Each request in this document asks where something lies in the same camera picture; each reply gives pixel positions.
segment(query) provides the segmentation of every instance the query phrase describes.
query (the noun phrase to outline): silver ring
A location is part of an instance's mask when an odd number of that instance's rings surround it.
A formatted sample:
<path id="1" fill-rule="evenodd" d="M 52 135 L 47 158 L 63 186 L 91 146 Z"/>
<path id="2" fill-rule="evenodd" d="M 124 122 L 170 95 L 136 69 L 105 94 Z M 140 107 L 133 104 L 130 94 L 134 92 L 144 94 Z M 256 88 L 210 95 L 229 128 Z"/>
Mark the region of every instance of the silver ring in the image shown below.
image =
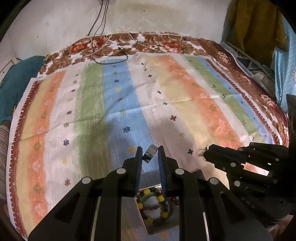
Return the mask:
<path id="1" fill-rule="evenodd" d="M 147 151 L 145 152 L 145 154 L 143 155 L 142 160 L 149 163 L 152 159 L 152 157 L 155 155 L 155 153 L 157 152 L 158 147 L 154 146 L 153 144 L 151 144 Z"/>

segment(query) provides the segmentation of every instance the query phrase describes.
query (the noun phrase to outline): bed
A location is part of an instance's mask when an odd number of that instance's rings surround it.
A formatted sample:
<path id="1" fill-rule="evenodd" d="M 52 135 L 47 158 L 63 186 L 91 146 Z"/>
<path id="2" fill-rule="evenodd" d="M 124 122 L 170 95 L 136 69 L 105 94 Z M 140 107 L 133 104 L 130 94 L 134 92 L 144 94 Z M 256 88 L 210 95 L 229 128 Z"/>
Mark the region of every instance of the bed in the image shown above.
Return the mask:
<path id="1" fill-rule="evenodd" d="M 137 146 L 163 145 L 181 168 L 201 169 L 226 186 L 225 173 L 202 157 L 209 145 L 288 146 L 281 108 L 219 44 L 176 33 L 92 40 L 47 56 L 14 113 L 7 200 L 24 238 L 81 178 L 106 176 Z M 94 62 L 92 46 L 104 65 Z M 245 169 L 267 174 L 250 164 Z M 141 173 L 140 188 L 160 183 L 156 159 L 143 163 Z M 122 240 L 178 239 L 178 227 L 147 235 L 140 218 L 135 202 L 124 198 Z"/>

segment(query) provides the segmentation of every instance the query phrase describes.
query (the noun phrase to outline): black cable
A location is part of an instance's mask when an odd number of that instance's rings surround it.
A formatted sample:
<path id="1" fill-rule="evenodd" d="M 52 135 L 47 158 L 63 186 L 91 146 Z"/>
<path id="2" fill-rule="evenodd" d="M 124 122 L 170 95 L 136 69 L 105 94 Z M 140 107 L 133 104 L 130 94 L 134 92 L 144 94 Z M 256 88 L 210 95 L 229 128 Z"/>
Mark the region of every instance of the black cable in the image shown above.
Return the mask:
<path id="1" fill-rule="evenodd" d="M 126 59 L 124 59 L 124 60 L 121 60 L 121 61 L 118 61 L 118 62 L 112 62 L 112 63 L 99 63 L 99 62 L 97 62 L 97 61 L 94 59 L 94 54 L 95 54 L 95 51 L 94 51 L 94 50 L 95 50 L 95 48 L 98 46 L 98 41 L 96 42 L 96 46 L 95 46 L 95 47 L 94 47 L 94 45 L 93 45 L 93 43 L 94 43 L 94 37 L 95 37 L 97 31 L 99 30 L 99 28 L 102 26 L 102 24 L 103 24 L 103 22 L 104 22 L 104 26 L 103 26 L 102 33 L 100 34 L 100 36 L 99 36 L 98 39 L 100 39 L 101 36 L 103 35 L 103 32 L 104 32 L 104 30 L 105 30 L 105 26 L 106 26 L 106 19 L 107 19 L 107 11 L 108 11 L 108 7 L 109 7 L 109 1 L 110 1 L 110 0 L 107 0 L 107 1 L 106 1 L 105 9 L 104 9 L 104 14 L 103 14 L 103 18 L 102 18 L 102 22 L 101 22 L 100 26 L 97 28 L 96 32 L 94 33 L 93 40 L 92 40 L 92 44 L 91 44 L 91 45 L 92 45 L 92 49 L 93 49 L 93 53 L 92 53 L 91 57 L 92 57 L 93 61 L 96 62 L 97 64 L 102 64 L 102 65 L 107 65 L 107 64 L 118 64 L 118 63 L 122 63 L 122 62 L 128 60 L 128 55 L 127 55 L 127 53 L 126 53 L 125 51 L 128 51 L 128 50 L 134 48 L 134 47 L 138 44 L 138 38 L 136 38 L 136 39 L 137 39 L 136 44 L 135 44 L 134 46 L 132 46 L 131 48 L 129 48 L 129 49 L 126 49 L 126 50 L 125 50 L 124 48 L 120 48 L 120 47 L 119 47 L 119 48 L 118 48 L 118 49 L 119 49 L 119 53 L 117 53 L 117 54 L 114 54 L 114 55 L 97 55 L 97 56 L 99 56 L 99 57 L 105 57 L 105 56 L 116 56 L 116 55 L 119 55 L 119 54 L 122 54 L 122 53 L 123 53 L 123 54 L 126 56 Z"/>
<path id="2" fill-rule="evenodd" d="M 96 22 L 98 21 L 98 19 L 99 19 L 99 16 L 100 16 L 100 14 L 101 14 L 101 11 L 102 11 L 102 7 L 103 7 L 103 0 L 102 0 L 102 4 L 101 4 L 101 8 L 100 8 L 99 14 L 98 14 L 98 16 L 97 16 L 97 18 L 96 18 L 96 20 L 95 20 L 94 24 L 92 25 L 92 27 L 91 27 L 91 29 L 90 29 L 89 33 L 87 34 L 87 36 L 89 36 L 89 35 L 90 35 L 90 33 L 91 33 L 91 31 L 92 31 L 92 29 L 93 29 L 94 25 L 95 25 L 95 24 L 96 24 Z"/>
<path id="3" fill-rule="evenodd" d="M 126 59 L 124 59 L 124 60 L 121 60 L 121 61 L 118 61 L 118 62 L 113 62 L 113 63 L 99 63 L 99 62 L 97 62 L 95 59 L 94 59 L 94 54 L 92 54 L 91 56 L 92 56 L 92 58 L 93 58 L 93 61 L 95 61 L 97 64 L 118 64 L 118 63 L 121 63 L 121 62 L 124 62 L 124 61 L 126 61 L 126 60 L 128 60 L 128 55 L 127 55 L 127 53 L 125 52 L 125 51 L 128 51 L 128 50 L 130 50 L 130 49 L 132 49 L 132 48 L 135 48 L 135 46 L 138 44 L 138 38 L 136 38 L 137 39 L 137 42 L 136 42 L 136 44 L 134 45 L 134 46 L 132 46 L 132 47 L 130 47 L 130 48 L 128 48 L 128 49 L 124 49 L 124 48 L 118 48 L 119 49 L 119 53 L 117 53 L 117 54 L 114 54 L 114 55 L 97 55 L 97 56 L 99 56 L 99 57 L 106 57 L 106 56 L 110 56 L 110 57 L 113 57 L 113 56 L 116 56 L 116 55 L 119 55 L 119 54 L 124 54 L 125 56 L 126 56 Z"/>
<path id="4" fill-rule="evenodd" d="M 96 46 L 94 47 L 94 37 L 95 37 L 97 31 L 99 30 L 99 28 L 102 26 L 103 21 L 104 21 L 104 17 L 105 17 L 105 23 L 104 23 L 103 31 L 102 31 L 102 33 L 101 33 L 101 35 L 99 36 L 98 39 L 100 39 L 100 38 L 102 37 L 102 34 L 103 34 L 104 30 L 105 30 L 105 26 L 106 26 L 106 16 L 107 16 L 107 10 L 108 10 L 108 7 L 109 7 L 109 0 L 107 0 L 107 1 L 106 1 L 106 4 L 105 4 L 105 10 L 104 10 L 104 15 L 103 15 L 103 18 L 102 18 L 102 22 L 101 22 L 100 26 L 97 28 L 97 30 L 95 31 L 94 36 L 93 36 L 93 40 L 92 40 L 92 43 L 91 43 L 91 45 L 92 45 L 92 49 L 93 49 L 93 52 L 94 52 L 94 49 L 95 49 L 95 48 L 97 47 L 97 45 L 98 45 L 98 41 L 97 41 L 97 42 L 96 42 Z"/>

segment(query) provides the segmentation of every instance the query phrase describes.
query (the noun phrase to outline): blue stripe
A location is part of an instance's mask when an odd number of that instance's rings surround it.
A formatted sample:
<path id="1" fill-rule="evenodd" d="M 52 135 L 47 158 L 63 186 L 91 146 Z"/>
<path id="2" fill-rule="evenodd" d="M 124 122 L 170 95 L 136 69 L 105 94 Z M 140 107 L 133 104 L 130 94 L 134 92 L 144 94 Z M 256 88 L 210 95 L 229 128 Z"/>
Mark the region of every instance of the blue stripe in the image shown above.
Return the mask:
<path id="1" fill-rule="evenodd" d="M 237 100 L 238 104 L 253 120 L 254 125 L 256 126 L 265 143 L 273 144 L 273 138 L 271 134 L 267 131 L 267 129 L 262 124 L 254 110 L 249 106 L 248 103 L 246 103 L 245 99 L 241 96 L 241 94 L 236 89 L 234 89 L 234 87 L 226 79 L 224 79 L 220 75 L 220 73 L 218 73 L 203 57 L 197 56 L 196 58 L 202 63 L 203 66 L 207 68 L 208 72 L 215 76 L 215 79 L 219 80 L 221 84 L 233 95 L 233 97 Z"/>
<path id="2" fill-rule="evenodd" d="M 112 63 L 120 59 L 104 61 Z M 143 153 L 153 143 L 148 125 L 133 87 L 126 62 L 103 66 L 105 122 L 108 129 L 108 147 L 114 169 L 122 166 L 125 159 L 135 156 L 128 147 L 141 146 Z M 160 183 L 157 155 L 150 161 L 142 163 L 140 188 Z"/>

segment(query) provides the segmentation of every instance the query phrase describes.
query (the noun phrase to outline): electrical wire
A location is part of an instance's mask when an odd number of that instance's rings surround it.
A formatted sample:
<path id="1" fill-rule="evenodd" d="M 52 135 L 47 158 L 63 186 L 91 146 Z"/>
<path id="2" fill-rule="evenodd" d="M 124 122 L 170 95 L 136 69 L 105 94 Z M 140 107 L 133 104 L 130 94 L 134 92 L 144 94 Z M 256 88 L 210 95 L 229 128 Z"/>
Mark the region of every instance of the electrical wire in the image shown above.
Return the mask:
<path id="1" fill-rule="evenodd" d="M 92 53 L 90 56 L 92 56 L 92 59 L 93 59 L 94 62 L 96 62 L 97 64 L 102 64 L 102 65 L 107 65 L 107 64 L 118 64 L 118 63 L 122 63 L 122 62 L 128 60 L 128 55 L 127 55 L 126 51 L 128 51 L 128 50 L 134 48 L 134 47 L 138 44 L 138 38 L 136 38 L 136 39 L 137 39 L 137 42 L 136 42 L 135 45 L 132 46 L 131 48 L 128 48 L 128 49 L 125 50 L 124 48 L 119 47 L 119 48 L 118 48 L 119 53 L 114 54 L 114 55 L 97 55 L 97 56 L 99 56 L 99 57 L 105 57 L 105 56 L 117 56 L 117 55 L 119 55 L 119 54 L 124 54 L 124 55 L 126 56 L 126 59 L 124 59 L 124 60 L 117 61 L 117 62 L 112 62 L 112 63 L 100 63 L 100 62 L 97 62 L 97 61 L 94 59 L 94 54 L 97 53 L 98 51 L 100 51 L 100 50 L 101 50 L 101 49 L 102 49 L 102 48 L 103 48 L 103 47 L 109 42 L 109 40 L 110 40 L 110 38 L 111 38 L 111 36 L 112 36 L 112 34 L 111 34 L 110 37 L 109 37 L 109 39 L 105 42 L 105 44 L 104 44 L 99 50 L 95 51 L 96 47 L 98 46 L 98 42 L 99 42 L 99 41 L 97 41 L 96 46 L 94 46 L 94 38 L 95 38 L 96 33 L 98 32 L 98 30 L 100 29 L 100 27 L 102 26 L 102 24 L 103 24 L 103 22 L 104 22 L 103 30 L 102 30 L 102 32 L 101 32 L 101 34 L 100 34 L 98 40 L 99 40 L 99 39 L 102 37 L 102 35 L 103 35 L 103 32 L 104 32 L 104 30 L 105 30 L 105 26 L 106 26 L 106 19 L 107 19 L 107 11 L 108 11 L 108 7 L 109 7 L 109 2 L 110 2 L 110 0 L 107 0 L 107 1 L 106 1 L 105 9 L 104 9 L 104 14 L 103 14 L 103 18 L 102 18 L 101 24 L 100 24 L 100 26 L 97 28 L 97 30 L 95 31 L 94 36 L 93 36 L 93 39 L 92 39 L 92 43 L 91 43 L 91 45 L 92 45 L 92 49 L 93 49 L 93 53 Z"/>
<path id="2" fill-rule="evenodd" d="M 91 46 L 92 46 L 93 52 L 94 52 L 94 49 L 95 49 L 95 48 L 97 47 L 97 45 L 98 45 L 98 41 L 97 41 L 97 42 L 96 42 L 96 46 L 94 47 L 94 37 L 95 37 L 97 31 L 99 30 L 99 28 L 102 26 L 103 21 L 104 21 L 104 18 L 105 18 L 104 27 L 103 27 L 102 33 L 101 33 L 101 35 L 99 36 L 98 39 L 100 39 L 100 38 L 102 37 L 102 34 L 103 34 L 104 30 L 105 30 L 105 26 L 106 26 L 106 17 L 107 17 L 107 10 L 108 10 L 108 7 L 109 7 L 109 0 L 107 0 L 107 1 L 106 1 L 106 4 L 105 4 L 105 10 L 104 10 L 104 15 L 103 15 L 103 18 L 102 18 L 102 22 L 101 22 L 100 26 L 97 28 L 97 30 L 95 31 L 94 36 L 93 36 L 93 39 L 92 39 Z"/>
<path id="3" fill-rule="evenodd" d="M 97 61 L 94 59 L 94 57 L 93 57 L 94 54 L 92 54 L 93 61 L 95 61 L 97 64 L 103 64 L 103 65 L 106 65 L 106 64 L 118 64 L 118 63 L 121 63 L 121 62 L 124 62 L 124 61 L 128 60 L 128 55 L 127 55 L 126 51 L 128 51 L 128 50 L 130 50 L 130 49 L 132 49 L 132 48 L 135 48 L 135 46 L 138 44 L 138 38 L 136 38 L 136 39 L 137 39 L 137 42 L 135 43 L 134 46 L 132 46 L 132 47 L 130 47 L 130 48 L 128 48 L 128 49 L 118 48 L 119 53 L 117 53 L 117 54 L 114 54 L 114 55 L 97 55 L 97 56 L 99 56 L 99 57 L 106 57 L 106 56 L 113 57 L 113 56 L 117 56 L 117 55 L 123 53 L 123 54 L 126 56 L 126 59 L 121 60 L 121 61 L 118 61 L 118 62 L 112 62 L 112 63 L 100 63 L 100 62 L 97 62 Z"/>
<path id="4" fill-rule="evenodd" d="M 96 24 L 96 22 L 98 21 L 98 19 L 99 19 L 99 16 L 100 16 L 100 14 L 101 14 L 101 11 L 102 11 L 102 7 L 103 7 L 103 0 L 102 0 L 102 4 L 101 4 L 101 8 L 100 8 L 99 14 L 98 14 L 98 16 L 97 16 L 97 18 L 96 18 L 96 20 L 95 20 L 94 24 L 92 25 L 92 27 L 91 27 L 91 29 L 90 29 L 89 33 L 87 34 L 87 36 L 89 36 L 89 35 L 91 34 L 91 31 L 92 31 L 92 29 L 93 29 L 94 25 L 95 25 L 95 24 Z"/>

